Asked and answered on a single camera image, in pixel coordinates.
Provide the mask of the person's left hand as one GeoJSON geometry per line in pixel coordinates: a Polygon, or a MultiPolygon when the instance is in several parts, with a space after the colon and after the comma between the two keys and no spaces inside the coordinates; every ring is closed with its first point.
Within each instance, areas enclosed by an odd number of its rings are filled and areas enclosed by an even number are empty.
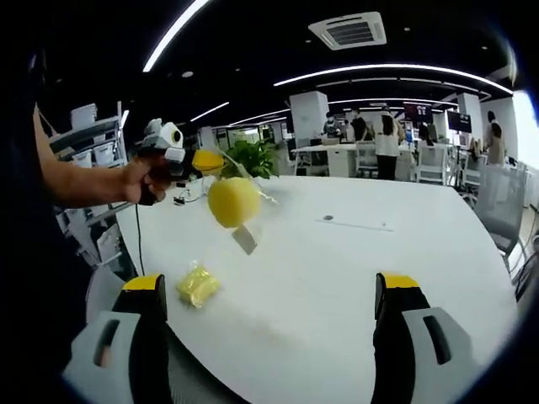
{"type": "Polygon", "coordinates": [[[170,186],[163,174],[166,166],[161,155],[134,157],[122,168],[123,200],[139,205],[154,205],[163,201],[170,186]]]}

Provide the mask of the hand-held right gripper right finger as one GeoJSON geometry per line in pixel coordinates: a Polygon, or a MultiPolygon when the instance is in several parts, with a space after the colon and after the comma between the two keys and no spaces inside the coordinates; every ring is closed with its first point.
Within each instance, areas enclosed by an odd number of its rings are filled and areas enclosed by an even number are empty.
{"type": "Polygon", "coordinates": [[[472,339],[418,283],[376,275],[373,403],[453,403],[480,373],[472,339]]]}

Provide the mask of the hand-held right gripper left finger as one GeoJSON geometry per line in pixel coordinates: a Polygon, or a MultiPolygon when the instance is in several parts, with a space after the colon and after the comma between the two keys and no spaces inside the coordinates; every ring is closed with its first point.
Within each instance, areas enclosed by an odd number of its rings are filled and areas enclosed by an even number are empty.
{"type": "Polygon", "coordinates": [[[167,319],[164,276],[129,280],[72,341],[63,379],[87,403],[171,403],[167,319]]]}

